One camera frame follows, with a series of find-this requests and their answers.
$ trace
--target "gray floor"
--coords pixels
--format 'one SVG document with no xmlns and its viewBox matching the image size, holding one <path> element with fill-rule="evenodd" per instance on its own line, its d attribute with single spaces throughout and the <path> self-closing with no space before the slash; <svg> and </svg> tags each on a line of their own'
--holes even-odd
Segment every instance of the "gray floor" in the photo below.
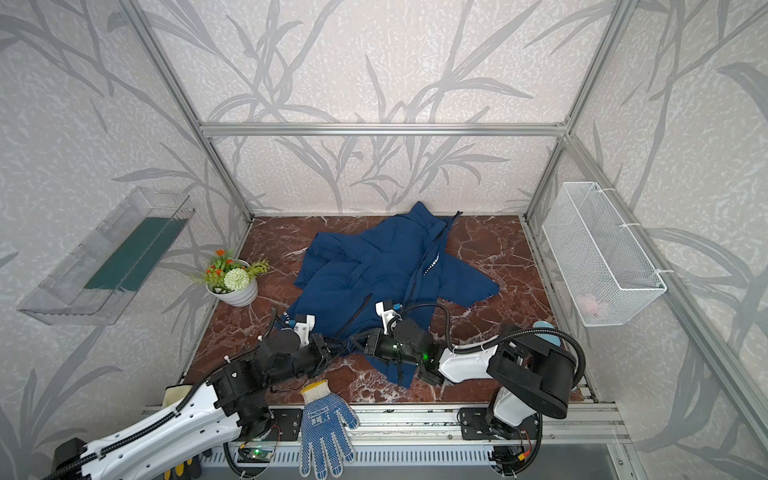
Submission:
<svg viewBox="0 0 768 480">
<path fill-rule="evenodd" d="M 234 480 L 237 475 L 227 467 L 208 468 L 201 480 Z M 497 480 L 500 475 L 490 467 L 347 467 L 344 480 Z M 542 445 L 536 461 L 521 480 L 617 480 L 605 445 Z M 298 468 L 268 468 L 259 480 L 304 480 Z"/>
</svg>

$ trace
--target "blue jacket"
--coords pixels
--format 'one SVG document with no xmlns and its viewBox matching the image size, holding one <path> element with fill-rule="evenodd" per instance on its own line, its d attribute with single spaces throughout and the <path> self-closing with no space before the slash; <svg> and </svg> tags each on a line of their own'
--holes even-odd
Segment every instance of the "blue jacket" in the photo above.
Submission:
<svg viewBox="0 0 768 480">
<path fill-rule="evenodd" d="M 495 295 L 496 283 L 445 252 L 458 216 L 437 218 L 418 202 L 409 213 L 390 217 L 359 235 L 318 233 L 294 283 L 304 291 L 284 316 L 314 315 L 313 332 L 346 339 L 382 326 L 377 302 L 409 306 L 441 297 L 470 307 Z M 409 317 L 427 329 L 434 311 L 421 308 Z M 390 382 L 410 387 L 415 366 L 369 361 Z"/>
</svg>

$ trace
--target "white wire mesh basket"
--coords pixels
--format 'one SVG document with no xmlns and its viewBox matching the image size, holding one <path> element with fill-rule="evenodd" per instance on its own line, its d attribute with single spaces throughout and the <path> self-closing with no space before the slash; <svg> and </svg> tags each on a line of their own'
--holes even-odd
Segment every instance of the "white wire mesh basket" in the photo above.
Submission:
<svg viewBox="0 0 768 480">
<path fill-rule="evenodd" d="M 623 325 L 667 285 L 595 182 L 565 182 L 544 233 L 585 326 Z"/>
</svg>

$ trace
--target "work glove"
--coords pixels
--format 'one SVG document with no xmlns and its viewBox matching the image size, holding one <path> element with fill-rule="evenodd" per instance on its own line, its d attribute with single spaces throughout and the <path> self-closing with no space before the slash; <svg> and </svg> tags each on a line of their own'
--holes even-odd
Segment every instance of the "work glove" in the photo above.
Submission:
<svg viewBox="0 0 768 480">
<path fill-rule="evenodd" d="M 304 387 L 301 394 L 304 397 L 304 413 L 301 418 L 299 473 L 303 477 L 308 476 L 314 463 L 315 478 L 323 480 L 328 477 L 327 465 L 330 464 L 331 475 L 339 477 L 343 471 L 340 457 L 343 456 L 347 462 L 355 458 L 343 423 L 350 429 L 356 429 L 359 424 L 357 416 L 341 397 L 331 393 L 328 380 Z"/>
</svg>

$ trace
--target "leaf pattern wallpaper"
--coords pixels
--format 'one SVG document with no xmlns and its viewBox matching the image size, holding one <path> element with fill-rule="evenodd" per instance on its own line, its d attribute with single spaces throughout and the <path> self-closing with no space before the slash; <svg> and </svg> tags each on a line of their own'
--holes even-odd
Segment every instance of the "leaf pattern wallpaper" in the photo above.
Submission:
<svg viewBox="0 0 768 480">
<path fill-rule="evenodd" d="M 712 324 L 768 392 L 768 3 L 635 10 L 576 127 Z M 540 226 L 563 160 L 533 216 Z M 554 259 L 558 292 L 570 296 Z M 615 400 L 651 478 L 768 478 L 768 460 L 663 300 L 584 329 L 600 398 Z"/>
<path fill-rule="evenodd" d="M 56 445 L 124 428 L 185 368 L 211 299 L 186 275 L 235 247 L 244 215 L 116 5 L 0 4 L 0 477 L 41 478 Z M 16 307 L 135 187 L 197 209 L 113 326 Z M 103 412 L 94 415 L 93 411 Z"/>
<path fill-rule="evenodd" d="M 594 2 L 142 0 L 208 122 L 560 122 L 613 10 Z M 111 28 L 119 28 L 113 19 Z M 553 138 L 221 137 L 257 213 L 517 213 Z"/>
</svg>

